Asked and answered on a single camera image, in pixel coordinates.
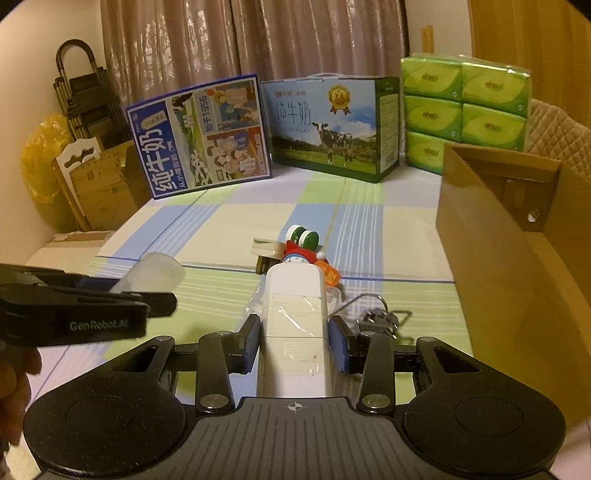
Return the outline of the person's left hand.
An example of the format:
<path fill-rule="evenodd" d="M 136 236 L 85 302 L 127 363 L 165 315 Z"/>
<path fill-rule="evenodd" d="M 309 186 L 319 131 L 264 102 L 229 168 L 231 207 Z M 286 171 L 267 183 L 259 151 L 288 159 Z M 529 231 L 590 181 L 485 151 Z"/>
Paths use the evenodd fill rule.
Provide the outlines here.
<path fill-rule="evenodd" d="M 29 375 L 38 375 L 42 360 L 37 348 L 25 348 L 21 353 L 21 368 L 1 359 L 1 437 L 18 445 L 23 430 L 25 409 L 31 399 Z"/>

